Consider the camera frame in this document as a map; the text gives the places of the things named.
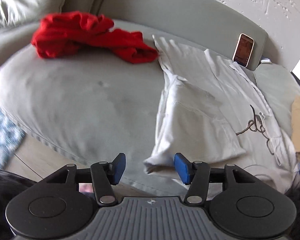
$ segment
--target blue and white rug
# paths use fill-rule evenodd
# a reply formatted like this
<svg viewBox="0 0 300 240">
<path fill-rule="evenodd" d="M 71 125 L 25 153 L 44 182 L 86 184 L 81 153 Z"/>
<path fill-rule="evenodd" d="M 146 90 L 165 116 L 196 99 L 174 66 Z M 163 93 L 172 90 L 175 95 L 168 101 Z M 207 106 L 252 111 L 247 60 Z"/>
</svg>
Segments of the blue and white rug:
<svg viewBox="0 0 300 240">
<path fill-rule="evenodd" d="M 25 132 L 0 110 L 0 169 L 7 164 L 24 136 Z"/>
</svg>

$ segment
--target red garment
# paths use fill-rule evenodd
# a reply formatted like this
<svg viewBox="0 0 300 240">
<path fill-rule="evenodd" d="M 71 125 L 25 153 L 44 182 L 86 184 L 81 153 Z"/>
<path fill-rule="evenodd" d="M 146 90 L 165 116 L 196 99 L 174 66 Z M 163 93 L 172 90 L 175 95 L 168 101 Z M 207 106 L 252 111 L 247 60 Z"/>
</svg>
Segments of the red garment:
<svg viewBox="0 0 300 240">
<path fill-rule="evenodd" d="M 141 32 L 109 31 L 113 26 L 114 22 L 104 15 L 81 12 L 48 14 L 41 20 L 31 44 L 41 58 L 72 55 L 84 44 L 108 48 L 131 63 L 151 62 L 157 58 L 158 52 L 143 43 Z"/>
</svg>

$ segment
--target silver screw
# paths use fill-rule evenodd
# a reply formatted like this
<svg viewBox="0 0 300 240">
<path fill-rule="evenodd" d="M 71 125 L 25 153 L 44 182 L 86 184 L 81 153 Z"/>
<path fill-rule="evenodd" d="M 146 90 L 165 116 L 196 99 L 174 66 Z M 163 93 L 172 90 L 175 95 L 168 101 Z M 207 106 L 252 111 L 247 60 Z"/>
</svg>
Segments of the silver screw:
<svg viewBox="0 0 300 240">
<path fill-rule="evenodd" d="M 187 197 L 187 201 L 191 204 L 198 204 L 198 203 L 202 202 L 202 198 L 199 196 L 190 196 L 190 197 Z"/>
<path fill-rule="evenodd" d="M 110 204 L 115 201 L 115 198 L 114 198 L 114 196 L 106 195 L 106 196 L 102 196 L 101 198 L 99 198 L 99 200 L 103 204 Z"/>
</svg>

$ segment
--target gray sofa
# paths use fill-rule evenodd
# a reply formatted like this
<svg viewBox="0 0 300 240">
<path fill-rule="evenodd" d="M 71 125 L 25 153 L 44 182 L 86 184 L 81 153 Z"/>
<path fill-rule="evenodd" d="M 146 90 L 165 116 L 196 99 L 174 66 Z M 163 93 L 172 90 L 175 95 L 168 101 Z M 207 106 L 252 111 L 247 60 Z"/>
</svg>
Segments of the gray sofa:
<svg viewBox="0 0 300 240">
<path fill-rule="evenodd" d="M 68 1 L 66 11 L 76 9 L 71 4 Z M 266 76 L 264 83 L 270 78 L 267 69 L 257 74 L 267 33 L 215 0 L 94 0 L 90 12 L 114 19 L 116 27 L 142 31 L 145 42 L 152 47 L 152 35 L 156 34 L 210 48 L 228 58 L 240 33 L 245 33 L 255 40 L 255 50 L 244 71 L 254 83 L 257 80 L 257 85 L 260 76 Z M 57 166 L 71 162 L 66 158 L 89 166 L 124 152 L 127 168 L 123 183 L 154 195 L 184 194 L 185 189 L 171 179 L 143 173 L 142 161 L 154 145 L 157 107 L 164 86 L 158 61 L 131 65 L 109 51 L 95 48 L 70 57 L 42 60 L 27 45 L 37 27 L 34 22 L 0 29 L 0 106 L 28 135 L 53 149 L 56 157 L 46 149 L 49 157 L 45 169 L 44 153 L 38 154 L 40 167 L 31 151 L 16 154 L 46 176 Z M 289 84 L 278 84 L 279 93 L 279 86 L 284 85 L 293 87 L 291 98 L 300 94 L 289 72 L 281 66 L 277 71 L 289 80 Z M 290 101 L 284 103 L 288 112 Z M 289 118 L 289 113 L 282 117 L 288 128 Z M 66 158 L 60 159 L 58 153 Z"/>
</svg>

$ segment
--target drawstring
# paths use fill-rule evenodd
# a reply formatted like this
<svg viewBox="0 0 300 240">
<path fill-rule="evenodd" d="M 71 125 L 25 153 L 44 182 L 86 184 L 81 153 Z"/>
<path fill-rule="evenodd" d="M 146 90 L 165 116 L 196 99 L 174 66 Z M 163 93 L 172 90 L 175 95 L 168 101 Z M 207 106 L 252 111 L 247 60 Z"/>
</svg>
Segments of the drawstring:
<svg viewBox="0 0 300 240">
<path fill-rule="evenodd" d="M 268 147 L 268 150 L 270 152 L 271 155 L 274 155 L 274 153 L 271 152 L 271 149 L 269 147 L 269 141 L 270 139 L 265 135 L 265 132 L 266 132 L 266 129 L 263 127 L 263 124 L 262 124 L 262 121 L 261 121 L 261 118 L 259 115 L 256 114 L 256 112 L 254 111 L 254 108 L 252 107 L 252 105 L 250 105 L 251 108 L 252 108 L 252 111 L 253 111 L 253 120 L 249 120 L 248 122 L 248 127 L 246 129 L 243 129 L 241 132 L 238 132 L 236 133 L 235 135 L 239 135 L 239 134 L 242 134 L 244 132 L 246 132 L 247 130 L 251 130 L 253 132 L 260 132 L 266 139 L 267 139 L 267 147 Z M 258 121 L 260 122 L 260 128 L 257 127 L 257 119 Z"/>
</svg>

